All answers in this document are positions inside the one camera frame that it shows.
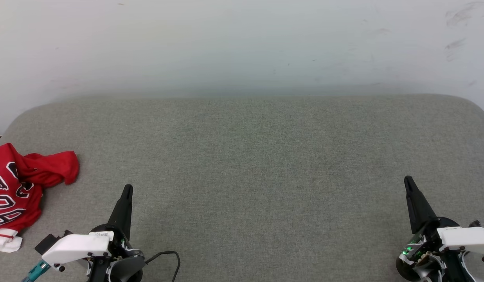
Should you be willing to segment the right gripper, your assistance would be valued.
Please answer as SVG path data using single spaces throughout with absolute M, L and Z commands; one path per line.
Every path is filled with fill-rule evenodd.
M 438 228 L 457 228 L 455 221 L 437 217 L 412 176 L 403 179 L 413 237 L 396 260 L 398 273 L 410 282 L 472 282 L 464 249 L 444 248 Z

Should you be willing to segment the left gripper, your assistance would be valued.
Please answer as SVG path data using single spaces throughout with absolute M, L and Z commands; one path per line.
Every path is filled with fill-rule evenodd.
M 86 276 L 89 282 L 140 282 L 145 266 L 144 254 L 130 245 L 134 187 L 126 184 L 107 224 L 91 230 L 91 235 L 109 239 L 103 251 L 92 251 Z

